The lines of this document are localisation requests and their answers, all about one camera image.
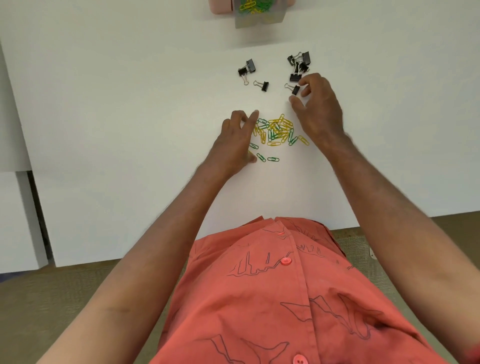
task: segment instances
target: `green paper clip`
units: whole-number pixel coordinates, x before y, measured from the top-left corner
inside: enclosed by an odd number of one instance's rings
[[[293,138],[290,143],[288,144],[289,146],[292,146],[295,144],[295,142],[298,140],[299,138],[296,136],[295,138]]]
[[[257,157],[262,161],[262,162],[267,162],[264,156],[262,156],[260,153],[257,153]]]

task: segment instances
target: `salmon shirt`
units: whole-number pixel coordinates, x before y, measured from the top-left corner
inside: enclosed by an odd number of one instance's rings
[[[304,218],[195,241],[151,364],[445,363]]]

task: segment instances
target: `brown carpet floor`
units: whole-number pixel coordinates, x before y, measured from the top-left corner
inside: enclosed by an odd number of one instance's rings
[[[480,212],[439,217],[436,222],[480,267]],[[377,285],[450,363],[456,363],[402,300],[380,264],[370,258],[361,229],[334,232],[352,264]],[[0,283],[0,363],[35,363],[86,305],[117,261],[73,267],[45,267]],[[155,355],[167,309],[136,363]]]

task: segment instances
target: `pink button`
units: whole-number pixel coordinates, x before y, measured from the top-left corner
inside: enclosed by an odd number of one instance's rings
[[[282,263],[283,266],[288,266],[291,262],[292,260],[287,256],[283,257],[282,260],[280,260],[280,263]]]
[[[308,360],[303,355],[297,354],[293,357],[293,364],[308,364]]]

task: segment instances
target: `white tabletop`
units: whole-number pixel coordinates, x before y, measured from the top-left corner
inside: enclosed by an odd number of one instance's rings
[[[236,30],[206,0],[3,1],[0,38],[57,265],[123,256],[233,109],[283,112],[300,133],[283,89],[298,51],[330,80],[361,151],[425,212],[480,209],[479,17],[476,0],[299,0],[282,24]],[[249,58],[267,93],[238,78]],[[357,225],[313,145],[278,148],[279,163],[228,182],[199,237],[262,214]]]

